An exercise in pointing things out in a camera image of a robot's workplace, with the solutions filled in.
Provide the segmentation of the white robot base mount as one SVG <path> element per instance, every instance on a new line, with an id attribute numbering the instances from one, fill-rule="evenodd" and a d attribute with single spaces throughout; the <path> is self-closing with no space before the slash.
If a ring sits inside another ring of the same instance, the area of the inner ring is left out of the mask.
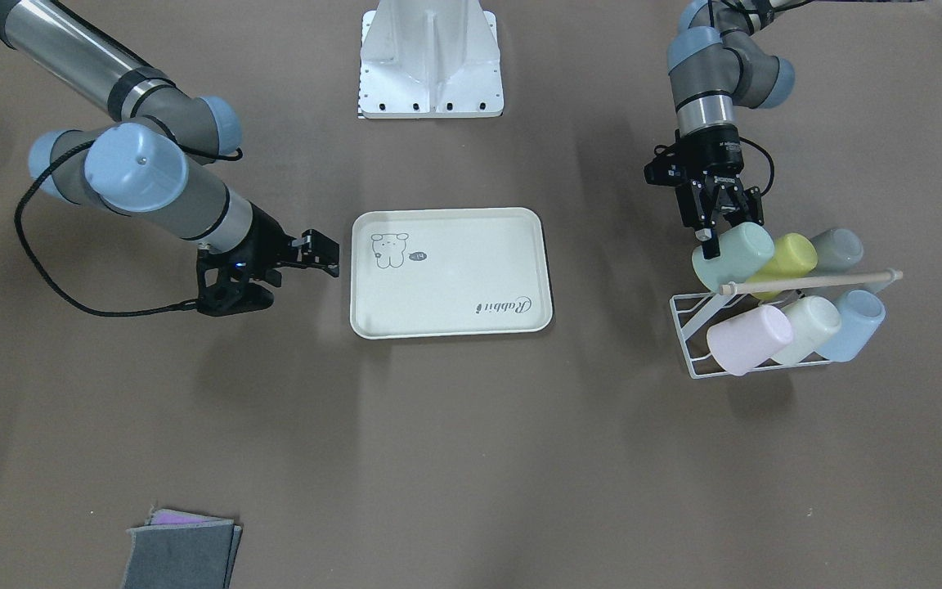
<path id="1" fill-rule="evenodd" d="M 472 119 L 505 110 L 500 37 L 478 1 L 381 1 L 361 18 L 362 119 Z"/>

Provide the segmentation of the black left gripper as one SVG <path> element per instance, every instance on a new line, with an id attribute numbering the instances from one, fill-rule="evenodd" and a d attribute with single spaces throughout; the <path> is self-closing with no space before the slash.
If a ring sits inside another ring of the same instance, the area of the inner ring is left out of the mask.
<path id="1" fill-rule="evenodd" d="M 764 225 L 762 190 L 744 189 L 739 174 L 744 161 L 738 128 L 714 124 L 689 134 L 675 134 L 675 163 L 683 179 L 675 189 L 685 227 L 694 231 L 706 260 L 720 257 L 716 218 L 731 227 L 743 223 Z"/>

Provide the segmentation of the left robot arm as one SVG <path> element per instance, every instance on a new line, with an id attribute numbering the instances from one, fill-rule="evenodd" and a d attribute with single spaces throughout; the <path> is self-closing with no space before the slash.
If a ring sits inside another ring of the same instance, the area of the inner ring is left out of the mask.
<path id="1" fill-rule="evenodd" d="M 678 127 L 657 160 L 706 259 L 720 256 L 717 218 L 733 227 L 764 224 L 766 189 L 742 183 L 744 141 L 735 111 L 774 108 L 790 97 L 795 68 L 764 52 L 754 36 L 797 7 L 796 1 L 692 1 L 666 49 Z"/>

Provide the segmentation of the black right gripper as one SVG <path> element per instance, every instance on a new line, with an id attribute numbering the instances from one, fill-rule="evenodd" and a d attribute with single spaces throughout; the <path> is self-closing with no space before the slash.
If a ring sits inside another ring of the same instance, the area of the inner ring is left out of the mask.
<path id="1" fill-rule="evenodd" d="M 340 275 L 338 243 L 317 230 L 299 238 L 285 234 L 269 214 L 252 205 L 252 223 L 238 249 L 231 253 L 231 279 L 281 283 L 280 269 L 317 269 L 333 278 Z"/>

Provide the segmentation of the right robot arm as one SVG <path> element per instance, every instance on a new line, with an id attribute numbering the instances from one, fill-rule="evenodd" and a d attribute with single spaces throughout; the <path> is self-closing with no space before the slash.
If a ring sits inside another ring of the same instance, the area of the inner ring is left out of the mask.
<path id="1" fill-rule="evenodd" d="M 207 170 L 235 155 L 238 115 L 220 97 L 190 97 L 108 34 L 59 1 L 0 1 L 0 41 L 102 108 L 111 126 L 49 132 L 29 151 L 41 173 L 79 144 L 45 190 L 67 204 L 145 220 L 221 256 L 242 275 L 280 286 L 276 269 L 339 275 L 339 247 L 314 230 L 292 237 Z"/>

